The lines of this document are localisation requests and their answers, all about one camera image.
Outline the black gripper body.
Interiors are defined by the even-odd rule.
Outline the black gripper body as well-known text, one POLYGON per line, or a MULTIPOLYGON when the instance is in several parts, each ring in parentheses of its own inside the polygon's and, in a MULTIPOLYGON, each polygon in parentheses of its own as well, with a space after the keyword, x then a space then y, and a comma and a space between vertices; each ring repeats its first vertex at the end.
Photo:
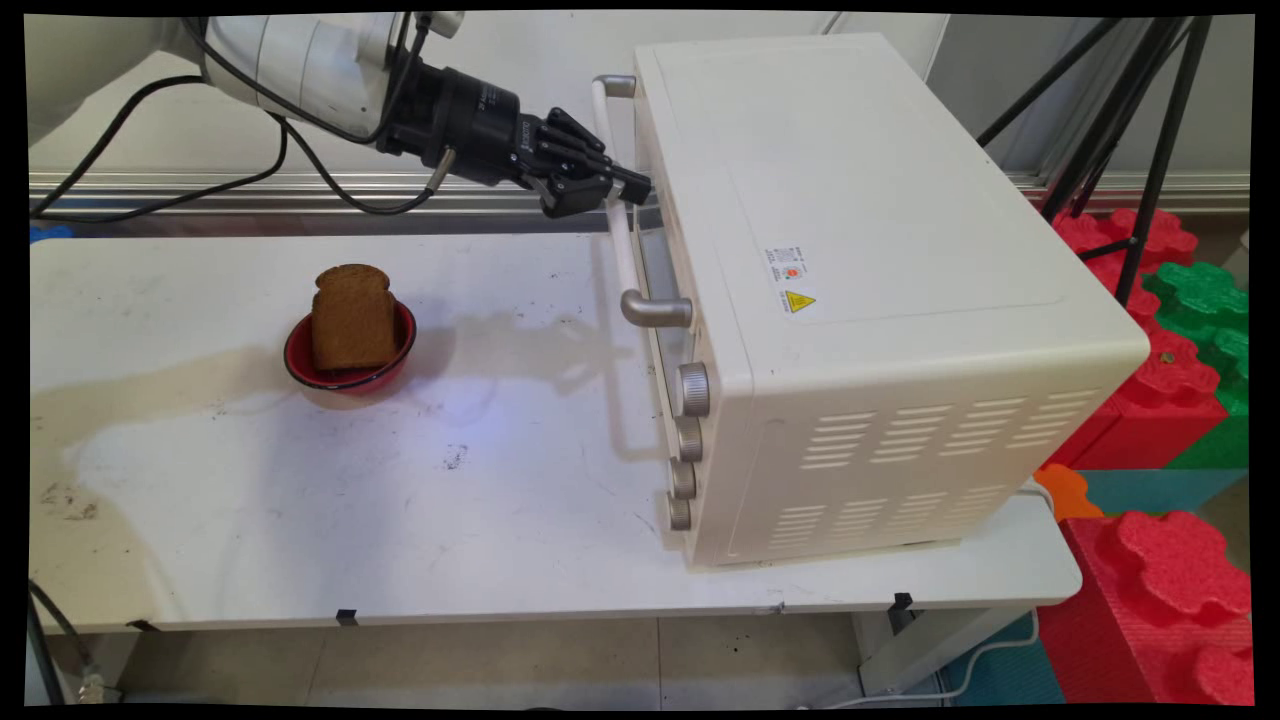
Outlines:
POLYGON ((550 160, 536 154, 532 138, 540 126, 520 111, 515 94, 419 60, 390 108, 378 150, 436 168, 453 149, 451 174, 490 187, 504 181, 526 187, 525 176, 550 176, 550 160))

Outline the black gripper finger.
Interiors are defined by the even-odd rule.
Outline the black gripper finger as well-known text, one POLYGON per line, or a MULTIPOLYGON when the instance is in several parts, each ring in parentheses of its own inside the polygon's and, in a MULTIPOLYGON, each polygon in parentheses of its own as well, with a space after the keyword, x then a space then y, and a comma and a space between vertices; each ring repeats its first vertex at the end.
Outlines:
POLYGON ((604 170, 552 174, 541 179, 541 211, 561 219, 593 211, 611 200, 643 205, 653 192, 653 181, 622 167, 604 170))
POLYGON ((562 173, 613 170, 605 145, 562 108, 552 108, 544 120, 544 160, 562 173))

